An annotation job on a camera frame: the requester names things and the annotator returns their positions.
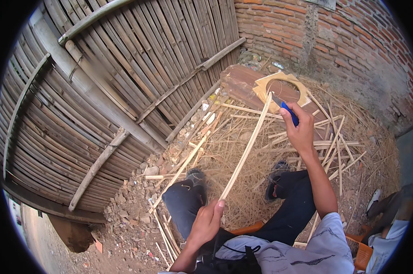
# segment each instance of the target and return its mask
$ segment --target brick wall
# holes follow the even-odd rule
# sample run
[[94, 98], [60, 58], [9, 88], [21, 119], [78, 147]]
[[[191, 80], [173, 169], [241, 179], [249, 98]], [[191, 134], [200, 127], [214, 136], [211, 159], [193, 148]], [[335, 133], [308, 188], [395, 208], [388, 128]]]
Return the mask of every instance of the brick wall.
[[380, 1], [235, 0], [243, 46], [330, 83], [399, 134], [413, 124], [413, 58]]

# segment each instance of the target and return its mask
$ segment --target orange plastic chair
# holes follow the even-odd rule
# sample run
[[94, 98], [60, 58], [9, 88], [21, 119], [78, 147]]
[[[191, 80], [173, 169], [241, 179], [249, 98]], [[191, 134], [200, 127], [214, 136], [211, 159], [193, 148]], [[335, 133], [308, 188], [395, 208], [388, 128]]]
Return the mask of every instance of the orange plastic chair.
[[240, 229], [232, 230], [231, 233], [237, 236], [243, 235], [244, 233], [252, 233], [258, 231], [263, 226], [262, 221], [255, 222], [255, 224], [248, 227], [243, 227]]
[[362, 243], [363, 237], [365, 237], [365, 235], [371, 230], [371, 227], [362, 225], [362, 228], [365, 230], [365, 233], [363, 233], [362, 235], [357, 236], [345, 233], [345, 237], [358, 243], [358, 251], [354, 262], [354, 267], [356, 270], [365, 271], [366, 267], [368, 266], [368, 262], [371, 259], [373, 249]]

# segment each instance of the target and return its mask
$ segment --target wooden board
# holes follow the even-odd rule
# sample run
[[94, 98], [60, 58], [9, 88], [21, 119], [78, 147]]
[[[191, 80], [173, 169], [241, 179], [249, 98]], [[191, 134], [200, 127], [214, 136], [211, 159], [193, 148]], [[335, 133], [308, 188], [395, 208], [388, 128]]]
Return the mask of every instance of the wooden board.
[[[256, 80], [263, 78], [264, 75], [253, 71], [247, 67], [241, 65], [231, 65], [227, 67], [221, 74], [221, 85], [226, 88], [228, 96], [244, 103], [251, 109], [261, 111], [264, 107], [264, 103], [253, 92], [253, 88], [257, 86]], [[280, 94], [279, 98], [286, 102], [297, 102], [299, 100], [299, 91], [293, 90], [287, 85], [281, 85], [278, 81], [275, 81], [270, 85], [268, 84], [270, 91], [274, 91], [275, 95]], [[313, 113], [319, 109], [319, 107], [311, 101], [304, 107], [306, 112]], [[322, 112], [315, 115], [315, 123], [325, 120], [326, 117]], [[325, 130], [315, 129], [314, 140], [323, 140]]]

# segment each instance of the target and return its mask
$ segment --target white shirt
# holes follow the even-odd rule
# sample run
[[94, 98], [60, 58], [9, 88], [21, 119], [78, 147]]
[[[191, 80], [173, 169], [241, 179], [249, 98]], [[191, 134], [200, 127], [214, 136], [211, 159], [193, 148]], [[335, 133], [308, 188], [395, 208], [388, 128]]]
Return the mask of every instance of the white shirt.
[[[245, 250], [245, 245], [252, 248], [261, 246], [255, 257], [263, 274], [347, 274], [354, 271], [351, 250], [346, 242], [341, 218], [337, 212], [325, 215], [306, 249], [247, 235], [232, 238], [225, 245], [241, 251]], [[216, 252], [217, 258], [227, 260], [238, 260], [243, 255], [223, 246]], [[167, 271], [159, 273], [184, 274], [184, 272]]]
[[372, 235], [369, 238], [368, 245], [374, 250], [366, 267], [367, 274], [378, 273], [381, 267], [384, 266], [406, 232], [408, 224], [409, 221], [395, 220], [385, 239], [381, 238], [381, 233]]

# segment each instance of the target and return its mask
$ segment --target sneaker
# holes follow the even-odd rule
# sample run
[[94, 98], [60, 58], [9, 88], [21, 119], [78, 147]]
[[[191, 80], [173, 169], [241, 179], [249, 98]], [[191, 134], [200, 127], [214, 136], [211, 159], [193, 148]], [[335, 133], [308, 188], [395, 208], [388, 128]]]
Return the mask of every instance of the sneaker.
[[377, 189], [377, 190], [374, 192], [374, 195], [372, 196], [371, 200], [370, 200], [369, 203], [368, 203], [368, 208], [366, 209], [366, 212], [369, 211], [369, 209], [371, 208], [372, 204], [373, 204], [375, 201], [378, 202], [378, 200], [379, 200], [379, 198], [380, 198], [380, 194], [381, 194], [381, 189]]
[[208, 195], [205, 174], [199, 168], [192, 168], [188, 170], [185, 179], [193, 182], [193, 188], [200, 188], [200, 199], [202, 204], [206, 206], [208, 204]]
[[269, 202], [274, 201], [277, 198], [277, 181], [280, 180], [281, 174], [285, 171], [290, 171], [290, 167], [285, 160], [281, 160], [275, 164], [272, 168], [272, 172], [267, 177], [267, 189], [265, 199]]

